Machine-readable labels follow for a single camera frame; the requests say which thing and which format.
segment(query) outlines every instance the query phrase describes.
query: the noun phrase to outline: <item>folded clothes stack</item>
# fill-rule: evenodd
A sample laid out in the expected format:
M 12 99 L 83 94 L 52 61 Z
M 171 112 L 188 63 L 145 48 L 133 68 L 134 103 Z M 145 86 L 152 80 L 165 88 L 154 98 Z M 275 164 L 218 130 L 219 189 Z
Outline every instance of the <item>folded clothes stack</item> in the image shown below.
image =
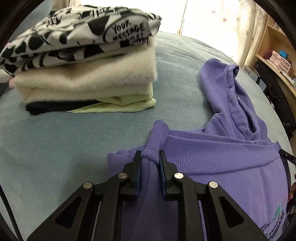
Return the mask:
M 0 67 L 33 115 L 141 111 L 156 105 L 160 21 L 126 7 L 64 8 L 7 44 Z

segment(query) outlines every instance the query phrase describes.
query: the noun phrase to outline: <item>bed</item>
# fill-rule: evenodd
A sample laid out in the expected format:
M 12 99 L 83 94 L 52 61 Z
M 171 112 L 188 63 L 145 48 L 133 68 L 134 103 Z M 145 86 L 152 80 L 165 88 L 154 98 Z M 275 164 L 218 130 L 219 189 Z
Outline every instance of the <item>bed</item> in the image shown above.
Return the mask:
M 160 32 L 156 41 L 154 108 L 137 113 L 30 116 L 16 90 L 0 98 L 0 183 L 25 240 L 84 182 L 106 181 L 107 154 L 145 144 L 155 120 L 164 120 L 172 129 L 189 130 L 205 126 L 212 117 L 200 68 L 212 57 L 233 61 L 195 39 Z M 259 86 L 242 70 L 237 81 L 267 124 L 269 138 L 292 153 L 284 128 Z M 293 183 L 295 167 L 289 165 Z M 11 225 L 1 202 L 0 212 Z

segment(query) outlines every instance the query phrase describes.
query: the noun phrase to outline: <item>wooden shelf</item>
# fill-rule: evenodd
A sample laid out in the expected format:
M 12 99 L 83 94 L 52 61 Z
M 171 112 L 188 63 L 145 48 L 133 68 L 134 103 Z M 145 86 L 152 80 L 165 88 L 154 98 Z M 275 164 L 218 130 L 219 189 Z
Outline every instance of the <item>wooden shelf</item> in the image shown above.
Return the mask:
M 291 42 L 289 41 L 289 39 L 287 38 L 287 36 L 282 33 L 281 31 L 279 31 L 278 29 L 275 29 L 272 26 L 267 26 L 269 31 L 276 37 L 278 38 L 280 41 L 284 42 L 286 45 L 288 45 L 289 47 L 293 47 Z
M 291 93 L 295 96 L 296 98 L 296 90 L 294 89 L 294 87 L 290 84 L 290 82 L 288 80 L 286 80 L 286 78 L 280 73 L 280 71 L 274 67 L 271 63 L 269 63 L 268 61 L 266 61 L 264 58 L 262 58 L 259 54 L 256 54 L 256 57 L 261 60 L 263 63 L 265 63 L 269 68 L 272 69 L 273 72 L 275 72 L 280 79 L 284 82 L 284 84 L 288 87 L 288 89 L 291 91 Z

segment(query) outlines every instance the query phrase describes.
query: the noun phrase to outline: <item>black cable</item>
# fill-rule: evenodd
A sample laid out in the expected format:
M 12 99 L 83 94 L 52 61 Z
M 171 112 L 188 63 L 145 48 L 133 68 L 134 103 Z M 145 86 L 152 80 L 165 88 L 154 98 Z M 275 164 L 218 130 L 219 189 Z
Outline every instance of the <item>black cable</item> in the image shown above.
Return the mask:
M 18 240 L 19 241 L 24 241 L 23 238 L 22 238 L 22 235 L 20 233 L 20 230 L 19 230 L 19 228 L 17 226 L 17 222 L 15 220 L 15 217 L 13 215 L 13 212 L 11 210 L 11 207 L 9 205 L 9 202 L 7 200 L 7 197 L 5 196 L 5 193 L 4 193 L 4 191 L 3 191 L 2 187 L 1 187 L 1 184 L 0 184 L 0 197 L 1 197 L 2 201 L 3 201 L 3 203 L 4 203 L 4 206 L 5 206 L 6 210 L 7 210 L 7 212 L 8 212 L 8 215 L 10 217 L 12 226 L 13 226 L 13 228 L 15 230 L 15 233 L 17 235 Z
M 0 213 L 0 237 L 2 240 L 18 241 Z

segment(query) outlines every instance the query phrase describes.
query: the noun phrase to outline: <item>blue object on shelf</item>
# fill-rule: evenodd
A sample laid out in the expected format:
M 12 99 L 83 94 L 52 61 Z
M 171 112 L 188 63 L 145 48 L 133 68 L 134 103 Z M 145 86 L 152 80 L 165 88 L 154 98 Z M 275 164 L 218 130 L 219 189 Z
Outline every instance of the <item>blue object on shelf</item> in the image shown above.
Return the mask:
M 282 49 L 280 50 L 279 55 L 282 56 L 284 59 L 288 58 L 288 54 L 285 51 L 283 51 Z

